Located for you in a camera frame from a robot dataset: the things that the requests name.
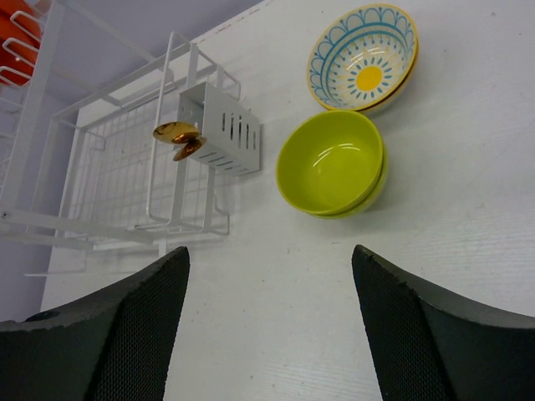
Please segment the lime green bowl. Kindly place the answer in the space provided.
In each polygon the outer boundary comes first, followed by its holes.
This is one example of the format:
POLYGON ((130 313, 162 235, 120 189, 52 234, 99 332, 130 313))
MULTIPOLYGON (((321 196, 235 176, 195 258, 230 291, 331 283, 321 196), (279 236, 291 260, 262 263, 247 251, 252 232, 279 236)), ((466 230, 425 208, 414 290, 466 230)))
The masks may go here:
POLYGON ((294 209, 335 216, 368 197, 384 160, 384 141, 370 118, 349 110, 326 111, 287 138, 278 155, 276 181, 294 209))
POLYGON ((385 184, 386 184, 386 181, 388 179, 388 174, 389 174, 389 162, 390 162, 390 157, 388 155, 388 152, 385 151, 384 159, 382 163, 382 169, 381 169, 380 176, 375 187, 367 195, 367 197, 362 202, 360 202, 357 206, 355 206, 354 208, 348 211, 338 213, 338 214, 312 215, 312 216, 317 217, 319 219, 324 219, 324 220, 335 220, 335 219, 341 219, 341 218, 345 218, 348 216, 356 215, 369 209, 375 203, 375 201, 380 197, 383 189, 385 188, 385 184))

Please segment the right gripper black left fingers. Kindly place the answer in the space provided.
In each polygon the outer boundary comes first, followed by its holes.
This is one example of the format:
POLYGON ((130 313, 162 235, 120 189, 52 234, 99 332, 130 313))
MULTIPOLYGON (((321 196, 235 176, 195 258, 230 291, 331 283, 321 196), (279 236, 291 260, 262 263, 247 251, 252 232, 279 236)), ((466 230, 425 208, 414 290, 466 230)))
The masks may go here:
POLYGON ((3 400, 162 400, 190 274, 178 247, 23 322, 1 324, 3 400))

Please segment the white floral ceramic bowl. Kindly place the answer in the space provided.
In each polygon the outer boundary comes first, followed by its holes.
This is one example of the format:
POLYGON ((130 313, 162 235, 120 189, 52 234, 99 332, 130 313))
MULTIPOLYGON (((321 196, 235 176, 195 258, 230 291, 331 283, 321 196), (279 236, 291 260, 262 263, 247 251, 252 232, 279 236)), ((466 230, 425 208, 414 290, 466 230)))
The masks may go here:
POLYGON ((374 116, 377 114, 380 114, 387 110, 405 91, 405 88, 407 87, 408 83, 410 82, 411 77, 413 76, 413 73, 415 72, 415 66, 417 65, 418 58, 419 58, 419 52, 420 52, 420 42, 419 40, 416 40, 415 42, 415 58, 410 64, 410 68, 407 71, 407 75, 403 78, 400 85, 391 93, 389 96, 385 99, 383 99, 378 104, 371 106, 367 109, 363 109, 360 111, 361 114, 364 114, 366 116, 374 116))

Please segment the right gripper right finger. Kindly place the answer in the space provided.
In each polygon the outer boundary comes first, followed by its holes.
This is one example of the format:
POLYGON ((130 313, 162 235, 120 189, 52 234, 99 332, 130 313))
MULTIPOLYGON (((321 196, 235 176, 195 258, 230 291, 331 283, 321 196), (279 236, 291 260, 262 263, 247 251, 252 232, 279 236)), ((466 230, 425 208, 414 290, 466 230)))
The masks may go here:
POLYGON ((532 400, 534 319, 463 297, 357 245, 354 283, 384 400, 532 400))

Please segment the orange bowl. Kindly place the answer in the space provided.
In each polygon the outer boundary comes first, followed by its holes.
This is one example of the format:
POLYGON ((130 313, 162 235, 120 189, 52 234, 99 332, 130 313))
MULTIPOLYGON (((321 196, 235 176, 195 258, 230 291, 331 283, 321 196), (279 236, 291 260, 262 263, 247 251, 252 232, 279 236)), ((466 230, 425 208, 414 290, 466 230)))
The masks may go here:
POLYGON ((23 87, 33 76, 38 45, 8 38, 1 45, 1 84, 23 87))
POLYGON ((25 1, 1 1, 1 39, 17 38, 38 48, 41 43, 39 16, 25 1))

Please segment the yellow sun pattern bowl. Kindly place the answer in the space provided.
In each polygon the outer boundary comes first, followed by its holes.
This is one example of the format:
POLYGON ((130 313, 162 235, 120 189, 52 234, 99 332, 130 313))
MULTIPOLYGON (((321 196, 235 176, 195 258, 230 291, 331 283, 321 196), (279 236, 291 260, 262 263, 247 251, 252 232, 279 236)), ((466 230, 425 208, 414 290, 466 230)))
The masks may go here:
POLYGON ((313 46, 308 90, 325 109, 371 111, 401 88, 418 50, 416 25, 405 10, 385 3, 356 8, 313 46))

